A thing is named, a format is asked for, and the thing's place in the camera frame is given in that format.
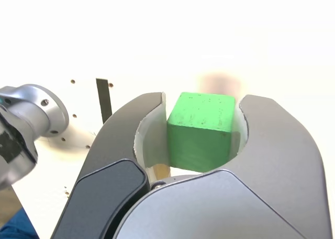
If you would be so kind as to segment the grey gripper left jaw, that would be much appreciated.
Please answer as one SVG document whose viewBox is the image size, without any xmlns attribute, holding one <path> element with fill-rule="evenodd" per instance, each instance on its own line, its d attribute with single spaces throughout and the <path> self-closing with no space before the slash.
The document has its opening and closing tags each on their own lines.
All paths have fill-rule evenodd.
<svg viewBox="0 0 335 239">
<path fill-rule="evenodd" d="M 126 212 L 169 165 L 166 96 L 138 96 L 103 124 L 84 161 L 53 238 L 112 238 Z"/>
</svg>

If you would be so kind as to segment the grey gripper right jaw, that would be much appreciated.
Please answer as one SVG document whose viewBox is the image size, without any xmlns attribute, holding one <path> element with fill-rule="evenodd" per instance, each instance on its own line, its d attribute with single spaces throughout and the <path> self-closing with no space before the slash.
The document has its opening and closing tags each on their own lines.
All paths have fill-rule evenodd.
<svg viewBox="0 0 335 239">
<path fill-rule="evenodd" d="M 240 150 L 207 173 L 179 176 L 142 197 L 115 238 L 328 238 L 318 147 L 272 99 L 239 102 Z"/>
</svg>

